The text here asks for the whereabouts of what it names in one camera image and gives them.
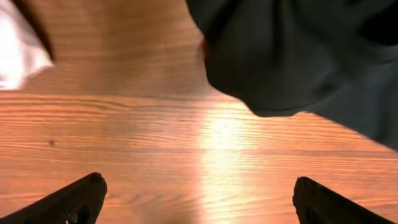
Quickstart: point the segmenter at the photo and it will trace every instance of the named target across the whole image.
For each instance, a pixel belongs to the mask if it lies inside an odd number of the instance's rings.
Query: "black fabric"
[[[258,116],[310,111],[398,150],[398,1],[187,3],[216,89]]]

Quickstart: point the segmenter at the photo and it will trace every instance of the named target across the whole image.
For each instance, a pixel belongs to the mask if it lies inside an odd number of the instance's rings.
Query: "wooden table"
[[[207,84],[183,0],[30,0],[56,68],[0,93],[0,216],[90,172],[98,223],[298,223],[298,176],[398,222],[398,153]]]

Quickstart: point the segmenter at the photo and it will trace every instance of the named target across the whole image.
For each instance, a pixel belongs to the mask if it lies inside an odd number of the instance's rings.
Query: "black object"
[[[92,173],[0,219],[0,224],[94,224],[106,191],[101,174]]]
[[[398,1],[186,1],[213,87],[258,116],[309,111],[398,150]]]
[[[393,224],[308,177],[297,179],[293,204],[300,224]]]

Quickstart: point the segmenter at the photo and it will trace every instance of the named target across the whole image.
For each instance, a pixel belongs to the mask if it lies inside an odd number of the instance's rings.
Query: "white fabric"
[[[0,90],[17,90],[23,83],[52,67],[31,26],[10,0],[0,0]]]

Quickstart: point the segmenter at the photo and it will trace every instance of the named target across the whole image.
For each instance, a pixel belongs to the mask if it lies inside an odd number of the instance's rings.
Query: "black cloth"
[[[398,150],[398,1],[187,3],[213,87],[258,116],[309,111]]]

